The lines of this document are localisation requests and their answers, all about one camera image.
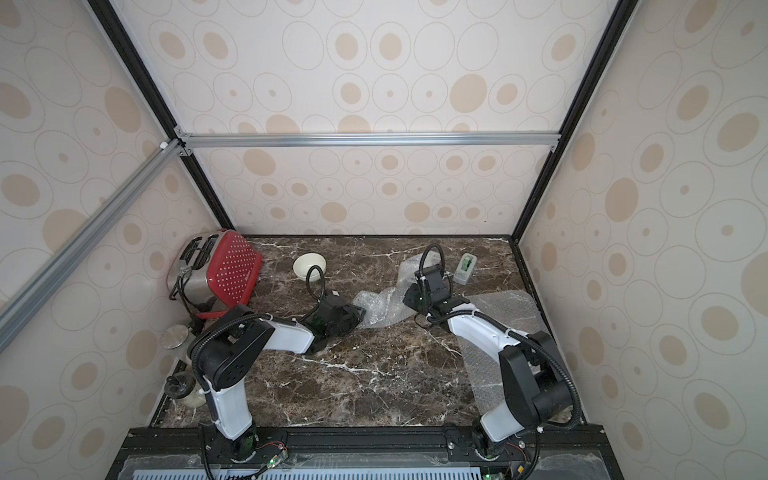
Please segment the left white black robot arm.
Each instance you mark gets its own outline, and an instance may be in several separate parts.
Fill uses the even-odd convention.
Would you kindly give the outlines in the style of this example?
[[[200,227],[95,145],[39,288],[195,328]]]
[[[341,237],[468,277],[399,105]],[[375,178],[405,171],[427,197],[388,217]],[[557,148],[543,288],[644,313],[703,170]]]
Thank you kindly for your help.
[[[331,295],[299,319],[237,305],[204,330],[189,347],[188,356],[219,433],[234,441],[253,426],[245,377],[262,351],[313,355],[330,340],[356,329],[365,313],[364,308]]]

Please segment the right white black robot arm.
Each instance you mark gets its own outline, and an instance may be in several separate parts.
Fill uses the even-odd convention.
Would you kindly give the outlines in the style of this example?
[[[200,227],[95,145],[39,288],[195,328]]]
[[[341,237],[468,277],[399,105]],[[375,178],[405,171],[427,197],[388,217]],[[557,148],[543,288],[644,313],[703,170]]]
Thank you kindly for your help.
[[[413,283],[403,304],[479,348],[500,370],[503,400],[482,415],[482,437],[500,443],[546,424],[573,429],[581,424],[582,405],[573,378],[553,338],[544,331],[525,333],[481,312],[448,286]]]

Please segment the white green small device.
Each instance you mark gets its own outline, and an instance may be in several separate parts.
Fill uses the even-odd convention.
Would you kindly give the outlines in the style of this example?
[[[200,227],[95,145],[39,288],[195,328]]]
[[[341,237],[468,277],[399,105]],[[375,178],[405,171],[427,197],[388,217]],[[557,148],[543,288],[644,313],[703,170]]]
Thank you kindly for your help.
[[[454,281],[461,285],[466,285],[476,268],[478,258],[474,254],[464,253],[454,271]]]

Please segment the plain cream bowl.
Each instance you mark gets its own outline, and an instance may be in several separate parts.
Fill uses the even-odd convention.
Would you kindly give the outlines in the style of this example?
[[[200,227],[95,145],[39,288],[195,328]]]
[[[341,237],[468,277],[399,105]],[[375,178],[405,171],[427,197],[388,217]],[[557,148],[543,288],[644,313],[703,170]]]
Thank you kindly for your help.
[[[320,278],[320,273],[317,270],[319,268],[322,272],[326,271],[327,262],[326,259],[318,253],[306,253],[300,255],[293,263],[293,272],[295,275],[306,280],[307,275],[310,274],[310,281],[315,282]]]

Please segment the red silver toaster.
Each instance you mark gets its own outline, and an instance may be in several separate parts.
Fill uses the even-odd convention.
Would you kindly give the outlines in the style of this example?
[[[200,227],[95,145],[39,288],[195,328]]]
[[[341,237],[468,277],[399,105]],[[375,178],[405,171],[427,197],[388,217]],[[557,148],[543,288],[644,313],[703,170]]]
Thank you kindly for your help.
[[[263,255],[240,233],[218,230],[190,237],[167,275],[169,298],[201,320],[249,302]]]

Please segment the upper glass jar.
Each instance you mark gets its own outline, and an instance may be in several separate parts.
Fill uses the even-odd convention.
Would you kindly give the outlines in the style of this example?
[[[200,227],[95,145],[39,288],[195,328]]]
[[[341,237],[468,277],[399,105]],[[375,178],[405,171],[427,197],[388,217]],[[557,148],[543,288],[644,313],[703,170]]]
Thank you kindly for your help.
[[[165,350],[185,351],[195,335],[186,325],[173,325],[168,327],[160,336],[159,343]]]

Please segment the glass jar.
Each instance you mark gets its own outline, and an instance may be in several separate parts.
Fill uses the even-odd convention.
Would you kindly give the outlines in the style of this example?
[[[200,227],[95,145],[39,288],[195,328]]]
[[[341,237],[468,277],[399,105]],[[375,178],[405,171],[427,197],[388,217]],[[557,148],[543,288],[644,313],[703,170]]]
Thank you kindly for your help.
[[[168,327],[160,336],[159,343],[165,350],[185,351],[195,335],[186,325],[173,325]]]
[[[194,375],[188,371],[177,372],[166,378],[164,393],[172,400],[180,401],[182,405],[197,409],[206,404],[205,395],[201,392]]]

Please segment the lower glass jar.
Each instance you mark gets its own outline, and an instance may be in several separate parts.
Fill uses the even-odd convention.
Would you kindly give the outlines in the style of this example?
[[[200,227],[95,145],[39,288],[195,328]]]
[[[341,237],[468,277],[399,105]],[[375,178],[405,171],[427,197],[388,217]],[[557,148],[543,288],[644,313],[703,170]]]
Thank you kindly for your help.
[[[166,378],[164,393],[172,400],[180,401],[182,405],[197,409],[206,404],[205,395],[201,392],[194,375],[188,371],[177,372]]]

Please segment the horizontal aluminium frame bar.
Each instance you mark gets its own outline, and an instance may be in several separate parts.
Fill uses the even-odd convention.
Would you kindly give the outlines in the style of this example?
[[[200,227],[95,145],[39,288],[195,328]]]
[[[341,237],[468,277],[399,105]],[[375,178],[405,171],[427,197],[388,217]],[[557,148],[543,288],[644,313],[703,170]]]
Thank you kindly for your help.
[[[191,134],[181,140],[193,148],[404,147],[404,146],[556,146],[558,132],[405,132],[301,134]]]

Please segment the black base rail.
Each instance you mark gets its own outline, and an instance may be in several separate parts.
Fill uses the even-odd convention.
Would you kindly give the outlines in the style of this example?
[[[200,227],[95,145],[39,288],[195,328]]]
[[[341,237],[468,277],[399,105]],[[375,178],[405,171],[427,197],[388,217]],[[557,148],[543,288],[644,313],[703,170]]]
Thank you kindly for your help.
[[[600,426],[519,433],[481,455],[470,428],[276,427],[243,461],[211,427],[127,434],[110,479],[620,479]]]

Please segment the diagonal aluminium frame bar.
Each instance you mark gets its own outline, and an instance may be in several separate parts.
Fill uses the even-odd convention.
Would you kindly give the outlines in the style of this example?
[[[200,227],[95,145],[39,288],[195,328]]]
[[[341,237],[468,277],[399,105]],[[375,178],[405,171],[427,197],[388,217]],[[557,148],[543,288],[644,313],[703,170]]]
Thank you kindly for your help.
[[[42,266],[1,311],[1,348],[6,349],[136,202],[157,175],[180,155],[178,139],[157,149],[114,194],[75,232],[62,249]]]

